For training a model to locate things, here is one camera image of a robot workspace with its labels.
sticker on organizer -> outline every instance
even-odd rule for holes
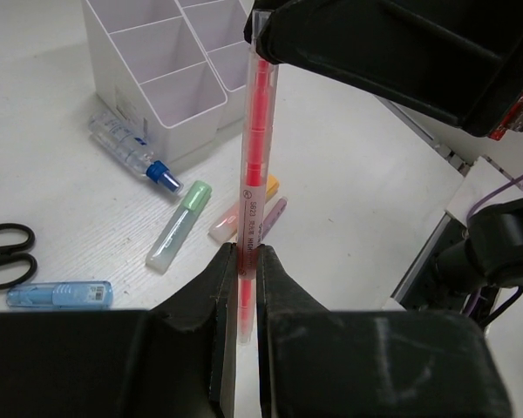
[[[89,292],[87,293],[87,301],[89,302],[102,302],[105,298],[105,287],[104,286],[90,286]]]
[[[116,110],[119,111],[120,116],[124,118],[133,131],[139,135],[143,134],[143,126],[140,126],[136,107],[116,86],[114,87],[114,101],[116,103]]]
[[[262,242],[263,206],[265,204],[265,186],[249,186],[242,188],[243,206],[241,206],[241,221],[244,223],[242,242],[237,242],[239,251],[244,257],[238,266],[238,274],[245,279],[255,278],[256,248]]]

clear plastic bottle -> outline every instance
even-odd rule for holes
[[[135,136],[110,111],[92,115],[88,126],[92,138],[137,176],[147,177],[173,193],[182,188],[182,183],[170,173],[168,167],[154,158],[147,143]]]

white wall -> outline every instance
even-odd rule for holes
[[[512,176],[517,177],[523,173],[523,132],[508,132],[501,141],[496,142],[489,138],[475,138],[415,111],[406,108],[404,111],[466,162],[471,163],[478,156],[486,154]]]

black scissors handle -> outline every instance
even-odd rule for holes
[[[23,250],[29,250],[35,244],[35,233],[31,228],[22,224],[0,224],[1,231],[21,231],[27,235],[27,239],[19,244],[0,246],[0,254],[12,254]]]
[[[7,246],[0,246],[0,267],[8,266],[9,264],[17,263],[19,261],[29,264],[29,269],[18,279],[9,281],[7,283],[0,283],[0,290],[9,289],[15,285],[25,282],[30,279],[37,271],[37,260],[28,253],[19,253],[23,250],[30,249],[35,244],[35,233],[25,225],[21,224],[0,224],[1,231],[21,231],[27,235],[27,239],[18,244],[10,244]]]

white tabletop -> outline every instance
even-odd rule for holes
[[[78,0],[0,0],[0,222],[35,231],[35,281],[109,280],[116,308],[151,308],[217,251],[207,229],[237,199],[241,127],[173,165],[214,192],[160,276],[144,260],[176,205],[91,142],[101,106]],[[380,308],[462,181],[371,95],[287,66],[270,171],[289,206],[266,243],[332,309]],[[254,417],[255,344],[237,355],[236,416]]]

